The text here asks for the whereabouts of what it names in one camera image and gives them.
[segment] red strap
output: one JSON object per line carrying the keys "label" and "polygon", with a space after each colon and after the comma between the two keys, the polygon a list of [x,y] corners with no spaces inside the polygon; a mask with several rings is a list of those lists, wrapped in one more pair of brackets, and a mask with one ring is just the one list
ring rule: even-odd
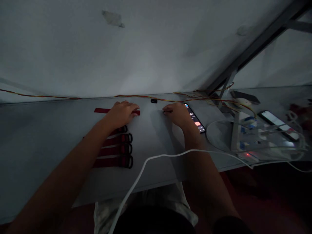
{"label": "red strap", "polygon": [[93,168],[100,167],[125,167],[132,168],[133,157],[131,155],[123,155],[118,158],[97,159],[93,164]]}
{"label": "red strap", "polygon": [[106,139],[105,142],[103,143],[102,147],[105,146],[110,146],[110,145],[117,145],[121,143],[127,143],[130,144],[132,142],[132,135],[129,134],[121,134],[118,135],[117,137],[111,138],[111,139]]}
{"label": "red strap", "polygon": [[114,130],[114,131],[110,134],[110,136],[116,135],[116,134],[120,134],[120,133],[126,133],[127,131],[128,131],[128,127],[127,127],[127,125],[125,125],[125,126],[123,126],[123,127],[121,127],[121,128],[117,128],[116,130]]}
{"label": "red strap", "polygon": [[[108,113],[110,111],[110,109],[104,109],[104,108],[96,108],[95,110],[94,110],[94,112],[95,113],[103,113],[103,114],[106,114],[106,113]],[[132,113],[135,113],[135,114],[137,114],[137,115],[140,115],[141,114],[141,112],[138,110],[135,110],[135,111],[132,111]]]}
{"label": "red strap", "polygon": [[116,147],[103,148],[100,150],[98,157],[118,154],[131,154],[132,146],[129,144],[119,145]]}

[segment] person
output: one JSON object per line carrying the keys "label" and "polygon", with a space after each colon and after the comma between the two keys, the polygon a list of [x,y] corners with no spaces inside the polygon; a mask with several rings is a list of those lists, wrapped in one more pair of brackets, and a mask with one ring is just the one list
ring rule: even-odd
{"label": "person", "polygon": [[[137,104],[116,102],[52,171],[9,226],[7,233],[57,232],[83,186],[103,142],[113,130],[130,123],[137,116],[132,111],[137,109]],[[172,123],[182,129],[185,150],[205,149],[198,128],[185,105],[169,104],[163,111]],[[194,193],[198,196],[212,232],[251,233],[237,213],[210,155],[191,151],[184,160]],[[133,195],[135,197],[128,199],[114,233],[195,233],[193,226],[196,225],[197,216],[189,208],[182,184]],[[96,203],[94,233],[108,233],[121,200]]]}

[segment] forearm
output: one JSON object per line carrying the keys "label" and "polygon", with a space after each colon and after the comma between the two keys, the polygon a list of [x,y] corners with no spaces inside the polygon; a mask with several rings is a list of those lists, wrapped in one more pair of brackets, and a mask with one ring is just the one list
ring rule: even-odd
{"label": "forearm", "polygon": [[[197,127],[184,129],[185,149],[205,150]],[[206,217],[211,225],[226,215],[239,217],[227,188],[208,153],[190,152],[186,157],[188,176],[204,204]]]}
{"label": "forearm", "polygon": [[53,170],[14,220],[7,233],[46,232],[70,210],[101,145],[112,129],[98,122]]}

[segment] metal frame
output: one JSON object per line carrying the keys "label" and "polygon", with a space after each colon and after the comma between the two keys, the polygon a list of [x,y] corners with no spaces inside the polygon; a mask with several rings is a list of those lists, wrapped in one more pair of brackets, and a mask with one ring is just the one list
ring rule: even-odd
{"label": "metal frame", "polygon": [[[236,71],[236,73],[239,72],[247,63],[249,63],[255,56],[257,56],[288,28],[310,32],[310,24],[301,24],[294,21],[307,12],[310,8],[310,0],[295,0],[292,2],[284,10],[284,12],[256,40],[254,40],[254,42],[244,52],[241,53],[209,87],[207,87],[207,89],[217,90],[222,85],[224,85],[224,87],[228,86],[228,83],[231,79],[230,77],[233,76],[232,74],[234,71]],[[211,95],[213,91],[206,91],[206,93],[207,95]]]}
{"label": "metal frame", "polygon": [[312,23],[289,20],[286,24],[284,24],[284,27],[301,32],[312,33]]}

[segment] white cable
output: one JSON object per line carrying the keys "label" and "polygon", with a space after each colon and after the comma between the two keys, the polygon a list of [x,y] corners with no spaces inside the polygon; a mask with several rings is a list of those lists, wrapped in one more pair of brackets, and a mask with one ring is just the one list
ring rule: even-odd
{"label": "white cable", "polygon": [[[216,122],[230,122],[230,123],[235,123],[235,124],[239,124],[239,125],[241,125],[241,126],[244,126],[244,125],[242,125],[241,123],[239,123],[239,122],[234,122],[234,121],[231,121],[231,120],[216,120],[216,121],[213,121],[212,123],[210,123],[210,124],[208,124],[208,126],[206,127],[206,132],[205,132],[205,135],[206,135],[206,138],[207,138],[207,140],[212,144],[212,142],[209,140],[209,137],[208,137],[208,135],[207,135],[207,132],[208,132],[208,128],[212,125],[212,124],[214,124],[214,123],[216,123]],[[215,148],[217,148],[217,149],[219,149],[219,150],[221,150],[221,151],[224,151],[223,149],[220,149],[220,148],[218,148],[218,147],[216,147],[215,145],[213,145],[213,147],[215,147]],[[250,149],[250,150],[244,150],[244,151],[230,151],[229,153],[231,153],[231,152],[233,152],[233,153],[245,153],[245,152],[250,152],[250,151],[257,151],[257,150],[262,150],[262,149],[296,149],[296,150],[305,150],[305,151],[307,151],[307,149],[306,148],[296,148],[296,147],[292,147],[292,146],[268,146],[268,147],[262,147],[262,148],[256,148],[256,149]]]}
{"label": "white cable", "polygon": [[[217,120],[217,121],[214,121],[214,122],[210,123],[210,124],[206,127],[206,137],[207,137],[207,129],[208,129],[208,127],[209,127],[211,124],[213,124],[213,123],[215,123],[215,122],[220,122],[220,121],[228,121],[228,120]],[[268,148],[294,148],[294,147],[268,147]],[[139,182],[139,180],[140,180],[140,178],[141,178],[141,176],[142,176],[142,173],[143,173],[143,171],[144,171],[144,169],[145,169],[146,163],[147,163],[149,160],[151,160],[151,159],[160,158],[160,157],[163,157],[163,156],[165,156],[165,157],[178,157],[178,156],[184,155],[184,154],[186,154],[186,153],[189,153],[189,152],[191,152],[191,151],[204,152],[204,153],[219,153],[219,154],[228,155],[228,156],[230,156],[230,157],[233,157],[233,158],[239,160],[240,162],[242,162],[243,164],[245,164],[245,165],[246,165],[247,167],[249,167],[250,169],[253,169],[255,166],[264,165],[264,164],[270,164],[270,163],[280,163],[280,162],[282,163],[282,162],[287,162],[287,163],[290,164],[290,161],[273,161],[273,162],[265,162],[265,163],[263,162],[263,163],[258,163],[258,164],[254,164],[254,165],[249,165],[249,164],[247,164],[246,162],[244,162],[243,160],[241,160],[240,158],[238,158],[238,157],[236,157],[236,156],[234,156],[234,155],[231,155],[231,154],[229,154],[229,153],[225,153],[225,152],[216,152],[216,151],[210,151],[210,150],[201,150],[201,149],[200,149],[200,150],[199,150],[199,149],[196,149],[196,150],[195,150],[195,149],[190,149],[190,150],[187,150],[187,151],[185,151],[185,152],[183,152],[183,153],[181,153],[181,154],[175,154],[175,155],[161,154],[161,155],[149,157],[149,158],[147,158],[147,159],[144,161],[143,166],[142,166],[142,168],[141,168],[141,171],[140,171],[139,175],[137,176],[137,178],[136,178],[136,180],[134,181],[133,185],[131,186],[131,188],[129,189],[129,191],[127,192],[127,194],[125,195],[125,197],[124,197],[124,199],[122,200],[121,204],[119,205],[117,214],[116,214],[116,216],[114,217],[114,220],[113,220],[113,223],[112,223],[112,225],[111,225],[109,234],[113,234],[113,232],[114,232],[114,230],[115,230],[115,227],[116,227],[116,224],[117,224],[117,221],[118,221],[118,218],[119,218],[119,216],[120,216],[120,214],[121,214],[121,211],[122,211],[122,209],[123,209],[123,207],[124,207],[126,201],[128,200],[130,194],[132,193],[133,189],[135,188],[135,186],[136,186],[137,183]],[[290,164],[290,165],[291,165],[293,168],[295,168],[295,169],[297,169],[298,171],[301,171],[301,172],[312,172],[312,170],[311,170],[311,171],[302,171],[302,170],[300,170],[300,169],[294,167],[292,164]]]}
{"label": "white cable", "polygon": [[143,173],[143,171],[144,171],[144,168],[145,168],[145,166],[146,166],[146,163],[147,163],[149,160],[151,160],[151,159],[160,158],[160,157],[163,157],[163,156],[166,156],[166,157],[178,157],[178,156],[184,155],[184,154],[186,154],[186,153],[189,153],[189,152],[191,152],[191,151],[204,152],[204,153],[219,153],[219,154],[225,154],[225,155],[231,156],[231,157],[233,157],[233,158],[235,158],[235,159],[241,161],[241,162],[242,162],[243,164],[245,164],[247,167],[249,167],[250,169],[252,169],[252,167],[251,167],[249,164],[245,163],[243,160],[241,160],[240,158],[238,158],[238,157],[236,157],[236,156],[234,156],[234,155],[231,155],[231,154],[228,154],[228,153],[224,153],[224,152],[210,151],[210,150],[201,150],[201,149],[200,149],[200,150],[199,150],[199,149],[194,150],[194,149],[190,149],[190,150],[187,150],[187,151],[185,151],[185,152],[183,152],[183,153],[181,153],[181,154],[175,154],[175,155],[161,154],[161,155],[149,157],[149,158],[147,158],[147,159],[144,161],[143,166],[142,166],[142,169],[141,169],[139,175],[137,176],[137,178],[136,178],[136,180],[134,181],[133,185],[131,186],[131,188],[129,189],[129,191],[128,191],[127,194],[125,195],[123,201],[121,202],[121,204],[120,204],[120,206],[119,206],[119,208],[118,208],[117,214],[116,214],[116,216],[115,216],[115,218],[114,218],[114,220],[113,220],[113,223],[112,223],[112,225],[111,225],[109,234],[113,234],[114,229],[115,229],[115,226],[116,226],[117,221],[118,221],[118,218],[119,218],[119,216],[120,216],[120,214],[121,214],[121,211],[122,211],[122,209],[123,209],[123,207],[124,207],[124,205],[125,205],[127,199],[129,198],[130,194],[132,193],[133,189],[135,188],[135,186],[136,186],[137,183],[139,182],[139,180],[140,180],[140,178],[141,178],[141,176],[142,176],[142,173]]}
{"label": "white cable", "polygon": [[[302,127],[299,125],[299,124],[297,124],[296,123],[296,120],[298,119],[298,116],[294,113],[294,112],[292,112],[292,111],[289,111],[289,118],[291,119],[288,123],[286,123],[286,124],[290,124],[290,123],[294,123],[294,124],[296,124],[296,125],[298,125],[298,127],[299,127],[299,129],[300,129],[300,132],[296,132],[301,138],[300,138],[300,141],[299,141],[299,148],[295,148],[295,147],[287,147],[287,146],[281,146],[281,147],[279,147],[279,146],[274,146],[274,147],[263,147],[263,148],[261,148],[261,149],[271,149],[271,148],[282,148],[282,149],[289,149],[289,148],[293,148],[293,149],[296,149],[296,150],[305,150],[305,151],[307,151],[307,149],[306,149],[306,146],[307,146],[307,144],[306,144],[306,139],[305,139],[305,137],[304,137],[304,135],[302,134]],[[226,122],[231,122],[231,123],[236,123],[236,124],[239,124],[239,125],[242,125],[241,123],[238,123],[238,122],[234,122],[234,121],[230,121],[230,120],[216,120],[216,121],[213,121],[212,123],[210,123],[207,127],[206,127],[206,132],[205,132],[205,134],[206,134],[206,138],[207,138],[207,140],[211,143],[211,141],[209,140],[209,138],[208,138],[208,136],[207,136],[207,130],[208,130],[208,128],[212,125],[212,124],[214,124],[214,123],[216,123],[216,122],[222,122],[222,121],[226,121]],[[270,132],[270,134],[272,134],[272,133],[282,133],[282,132],[291,132],[291,133],[293,133],[293,131],[276,131],[276,132]],[[234,152],[234,153],[244,153],[244,152],[250,152],[250,151],[257,151],[257,150],[260,150],[260,149],[250,149],[250,150],[246,150],[246,151],[231,151],[231,152]],[[302,157],[304,156],[304,152],[301,152],[301,154],[300,154],[300,156],[295,160],[295,161],[299,161],[300,159],[302,159]],[[266,164],[271,164],[271,163],[288,163],[289,165],[291,165],[294,169],[296,169],[296,170],[298,170],[298,171],[300,171],[300,172],[304,172],[304,173],[309,173],[309,172],[312,172],[312,169],[311,170],[308,170],[308,171],[303,171],[303,170],[300,170],[299,168],[297,168],[297,167],[295,167],[294,165],[292,165],[291,164],[291,162],[292,161],[294,161],[294,160],[283,160],[283,161],[269,161],[269,162],[262,162],[262,163],[256,163],[256,164],[253,164],[253,165],[251,165],[251,168],[253,169],[255,166],[261,166],[261,165],[266,165]]]}
{"label": "white cable", "polygon": [[300,171],[300,172],[304,172],[304,173],[310,173],[312,172],[312,169],[311,170],[308,170],[308,171],[303,171],[303,170],[300,170],[299,168],[295,167],[294,165],[292,165],[290,162],[287,162],[289,165],[291,165],[294,169],[296,169],[297,171]]}

